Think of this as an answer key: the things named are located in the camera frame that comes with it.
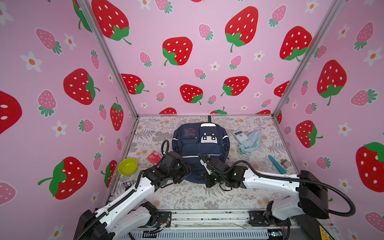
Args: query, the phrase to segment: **backpack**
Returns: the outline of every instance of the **backpack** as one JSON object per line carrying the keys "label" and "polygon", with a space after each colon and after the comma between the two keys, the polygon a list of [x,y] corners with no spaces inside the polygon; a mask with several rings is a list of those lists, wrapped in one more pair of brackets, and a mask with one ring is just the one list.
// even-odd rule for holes
{"label": "backpack", "polygon": [[190,182],[205,183],[202,176],[207,171],[200,163],[198,153],[225,162],[229,147],[229,137],[226,130],[211,123],[211,116],[208,116],[206,123],[183,124],[173,133],[173,151],[180,154],[184,161],[190,165],[192,172],[186,178]]}

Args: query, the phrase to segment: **pink wall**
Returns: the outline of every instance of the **pink wall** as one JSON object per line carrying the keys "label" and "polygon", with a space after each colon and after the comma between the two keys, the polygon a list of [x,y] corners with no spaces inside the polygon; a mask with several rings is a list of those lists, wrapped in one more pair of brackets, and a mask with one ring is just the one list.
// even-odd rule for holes
{"label": "pink wall", "polygon": [[[315,35],[332,1],[89,2],[117,67],[125,74],[127,87],[132,90],[130,97],[139,114],[158,114],[166,108],[173,108],[166,113],[211,113],[215,110],[222,113],[223,107],[227,113],[250,114],[275,109],[280,100],[277,92],[283,92],[284,83],[290,80],[298,65],[295,58],[289,61],[284,58],[290,55],[291,48],[301,50],[309,45],[310,35]],[[240,41],[231,36],[238,32]],[[162,48],[170,60],[164,57]],[[268,73],[273,76],[266,79]],[[233,96],[225,93],[224,83],[235,87],[227,89]],[[180,87],[185,84],[189,86],[181,88],[185,91],[182,95]]]}
{"label": "pink wall", "polygon": [[[101,170],[119,160],[116,141],[124,146],[133,118],[115,81],[108,79],[93,34],[83,24],[79,30],[72,1],[8,0],[0,2],[0,10],[0,238],[72,239],[80,215],[103,205],[107,188]],[[91,58],[92,49],[98,59]],[[94,101],[88,74],[100,89]],[[124,113],[118,131],[110,117],[116,97]],[[99,104],[105,106],[102,117]],[[78,125],[86,119],[93,127],[85,121],[82,132]],[[54,179],[38,185],[49,177]]]}
{"label": "pink wall", "polygon": [[[383,1],[345,3],[321,43],[325,53],[325,47],[320,47],[317,58],[311,60],[283,108],[280,124],[301,169],[338,187],[355,203],[352,217],[330,215],[344,240],[384,239],[383,9]],[[356,51],[355,44],[365,46]],[[302,86],[305,80],[307,91]],[[334,89],[326,91],[330,83]],[[316,126],[318,137],[323,136],[315,144],[314,130],[304,133],[310,125]],[[333,200],[330,209],[348,210],[346,202],[333,192],[329,198]]]}

